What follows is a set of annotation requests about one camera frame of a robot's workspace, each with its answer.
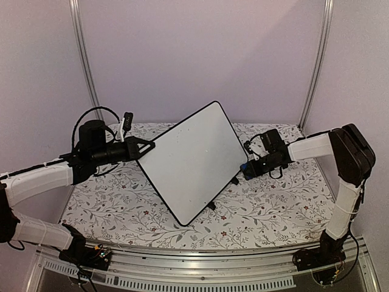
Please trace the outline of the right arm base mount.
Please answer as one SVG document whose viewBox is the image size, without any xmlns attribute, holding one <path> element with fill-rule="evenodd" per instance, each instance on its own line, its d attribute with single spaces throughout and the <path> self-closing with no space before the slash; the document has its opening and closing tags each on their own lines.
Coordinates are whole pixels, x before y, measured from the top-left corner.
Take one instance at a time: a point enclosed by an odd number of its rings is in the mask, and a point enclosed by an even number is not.
<svg viewBox="0 0 389 292">
<path fill-rule="evenodd" d="M 342 238 L 334 240 L 323 231 L 320 236 L 320 246 L 313 249 L 299 249 L 293 254 L 292 263 L 297 267 L 298 271 L 332 265 L 331 268 L 321 269 L 312 274 L 318 284 L 332 284 L 337 278 L 338 271 L 334 264 L 346 259 L 343 244 L 347 236 L 348 234 L 345 234 Z"/>
</svg>

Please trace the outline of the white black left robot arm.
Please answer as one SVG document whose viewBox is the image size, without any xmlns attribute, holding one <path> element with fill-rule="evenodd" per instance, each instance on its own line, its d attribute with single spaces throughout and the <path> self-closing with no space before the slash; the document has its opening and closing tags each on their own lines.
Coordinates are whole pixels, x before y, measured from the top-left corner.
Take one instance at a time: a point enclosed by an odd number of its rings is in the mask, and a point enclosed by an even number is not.
<svg viewBox="0 0 389 292">
<path fill-rule="evenodd" d="M 75 186 L 107 164 L 137 161 L 155 148 L 153 141 L 126 137 L 130 122 L 122 121 L 117 133 L 102 120 L 90 120 L 78 129 L 78 142 L 70 153 L 50 162 L 1 175 L 1 243 L 21 241 L 66 251 L 77 264 L 91 255 L 86 239 L 72 226 L 52 224 L 13 210 L 20 202 L 60 187 Z"/>
</svg>

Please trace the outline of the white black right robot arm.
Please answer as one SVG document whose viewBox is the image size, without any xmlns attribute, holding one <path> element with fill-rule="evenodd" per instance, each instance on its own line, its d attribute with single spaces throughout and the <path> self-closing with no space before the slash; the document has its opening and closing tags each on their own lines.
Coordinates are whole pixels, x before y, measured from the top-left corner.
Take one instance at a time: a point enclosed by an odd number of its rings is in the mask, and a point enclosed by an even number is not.
<svg viewBox="0 0 389 292">
<path fill-rule="evenodd" d="M 276 129 L 258 134 L 258 138 L 267 154 L 257 155 L 241 165 L 246 180 L 270 175 L 275 169 L 284 170 L 293 162 L 324 156 L 334 158 L 339 188 L 324 235 L 331 240 L 347 236 L 364 201 L 365 184 L 376 163 L 376 155 L 359 129 L 349 123 L 290 143 L 285 143 Z"/>
</svg>

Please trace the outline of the white whiteboard black frame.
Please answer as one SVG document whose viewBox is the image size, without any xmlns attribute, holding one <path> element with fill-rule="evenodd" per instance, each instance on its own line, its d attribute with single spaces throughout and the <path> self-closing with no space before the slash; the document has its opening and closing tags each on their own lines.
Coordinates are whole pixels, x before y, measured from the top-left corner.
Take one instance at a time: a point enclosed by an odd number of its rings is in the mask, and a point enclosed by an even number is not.
<svg viewBox="0 0 389 292">
<path fill-rule="evenodd" d="M 137 163 L 177 223 L 188 226 L 248 161 L 218 101 L 154 138 Z"/>
</svg>

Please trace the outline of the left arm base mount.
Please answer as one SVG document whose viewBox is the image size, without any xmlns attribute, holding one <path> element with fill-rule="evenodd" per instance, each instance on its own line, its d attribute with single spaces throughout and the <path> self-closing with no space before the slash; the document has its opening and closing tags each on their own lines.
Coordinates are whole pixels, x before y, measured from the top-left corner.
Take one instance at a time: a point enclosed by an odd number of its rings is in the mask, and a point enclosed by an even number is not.
<svg viewBox="0 0 389 292">
<path fill-rule="evenodd" d="M 95 247 L 86 246 L 85 237 L 74 227 L 62 224 L 72 236 L 72 241 L 67 249 L 60 251 L 59 259 L 78 266 L 107 271 L 111 262 L 111 249 L 99 244 Z"/>
</svg>

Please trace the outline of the blue whiteboard eraser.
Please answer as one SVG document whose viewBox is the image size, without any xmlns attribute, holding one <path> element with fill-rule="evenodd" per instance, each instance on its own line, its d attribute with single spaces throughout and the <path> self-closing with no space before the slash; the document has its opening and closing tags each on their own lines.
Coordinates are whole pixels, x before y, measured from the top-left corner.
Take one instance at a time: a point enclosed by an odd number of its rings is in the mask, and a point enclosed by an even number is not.
<svg viewBox="0 0 389 292">
<path fill-rule="evenodd" d="M 246 181 L 253 179 L 253 170 L 251 164 L 249 163 L 242 164 L 240 166 L 240 169 Z"/>
</svg>

